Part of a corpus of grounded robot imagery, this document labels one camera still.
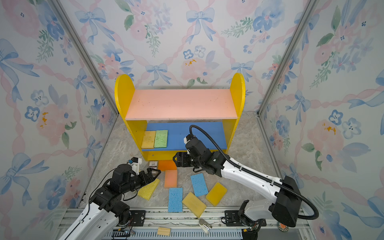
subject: wall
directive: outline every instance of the wall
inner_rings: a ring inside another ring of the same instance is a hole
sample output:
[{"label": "wall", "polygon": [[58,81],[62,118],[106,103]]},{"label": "wall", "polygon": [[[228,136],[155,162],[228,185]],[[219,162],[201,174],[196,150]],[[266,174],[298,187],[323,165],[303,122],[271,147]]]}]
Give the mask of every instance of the wall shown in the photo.
[{"label": "wall", "polygon": [[51,239],[116,116],[51,8],[0,1],[0,239]]},{"label": "wall", "polygon": [[229,88],[246,79],[258,110],[307,0],[61,1],[112,96],[120,74],[138,89]]},{"label": "wall", "polygon": [[320,211],[317,240],[384,239],[383,10],[320,0],[263,116],[283,175]]}]

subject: blue shelf board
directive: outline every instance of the blue shelf board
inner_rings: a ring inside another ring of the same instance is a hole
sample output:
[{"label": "blue shelf board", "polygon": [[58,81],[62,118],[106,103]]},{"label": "blue shelf board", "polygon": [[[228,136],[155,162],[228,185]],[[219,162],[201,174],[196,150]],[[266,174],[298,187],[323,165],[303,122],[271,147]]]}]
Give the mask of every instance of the blue shelf board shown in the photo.
[{"label": "blue shelf board", "polygon": [[[168,130],[167,147],[142,149],[142,151],[185,151],[184,138],[189,134],[189,126],[192,124],[204,129],[221,149],[227,149],[222,122],[169,122],[148,123],[147,125],[147,131]],[[202,141],[208,149],[216,149],[213,143],[199,130],[192,128],[192,133]]]}]

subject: mounting plate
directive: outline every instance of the mounting plate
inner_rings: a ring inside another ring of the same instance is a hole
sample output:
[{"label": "mounting plate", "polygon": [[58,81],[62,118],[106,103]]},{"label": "mounting plate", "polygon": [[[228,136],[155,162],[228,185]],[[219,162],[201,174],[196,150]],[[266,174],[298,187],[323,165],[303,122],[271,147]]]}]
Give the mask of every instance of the mounting plate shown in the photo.
[{"label": "mounting plate", "polygon": [[225,216],[225,224],[227,227],[239,227],[239,226],[244,226],[240,222],[240,217],[237,214],[238,210],[226,210],[224,211],[224,216]]},{"label": "mounting plate", "polygon": [[133,226],[134,227],[142,227],[144,225],[145,220],[145,210],[130,210],[129,211],[133,216]]}]

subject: blue sponge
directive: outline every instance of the blue sponge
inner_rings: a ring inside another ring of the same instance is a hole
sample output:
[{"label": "blue sponge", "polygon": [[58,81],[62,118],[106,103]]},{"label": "blue sponge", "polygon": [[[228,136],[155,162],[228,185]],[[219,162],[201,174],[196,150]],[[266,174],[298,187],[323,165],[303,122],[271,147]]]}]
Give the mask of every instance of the blue sponge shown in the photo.
[{"label": "blue sponge", "polygon": [[192,175],[191,181],[196,197],[208,194],[207,185],[205,184],[204,175],[202,173]]},{"label": "blue sponge", "polygon": [[183,188],[175,187],[169,189],[168,212],[183,211]]}]

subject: wooden shelf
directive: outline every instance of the wooden shelf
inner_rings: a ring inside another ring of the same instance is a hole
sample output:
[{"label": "wooden shelf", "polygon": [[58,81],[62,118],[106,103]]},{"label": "wooden shelf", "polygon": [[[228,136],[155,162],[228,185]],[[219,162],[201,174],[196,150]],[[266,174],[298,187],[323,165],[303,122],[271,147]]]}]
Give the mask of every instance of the wooden shelf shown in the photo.
[{"label": "wooden shelf", "polygon": [[[147,161],[172,160],[177,152],[186,152],[184,137],[194,124],[208,134],[228,154],[245,103],[243,75],[235,73],[230,89],[148,89],[136,90],[131,78],[116,79],[115,101],[133,140]],[[148,120],[208,120],[221,122],[148,123]],[[145,131],[168,130],[167,147],[141,149]],[[193,134],[205,146],[215,146],[197,129]]]},{"label": "wooden shelf", "polygon": [[[142,149],[142,151],[185,151],[184,138],[189,134],[189,126],[192,124],[204,129],[221,149],[227,149],[222,122],[169,122],[148,123],[147,125],[147,131],[168,130],[167,147]],[[216,150],[213,143],[203,133],[195,128],[192,129],[192,132],[207,148]]]},{"label": "wooden shelf", "polygon": [[229,89],[136,90],[125,120],[237,119]]}]

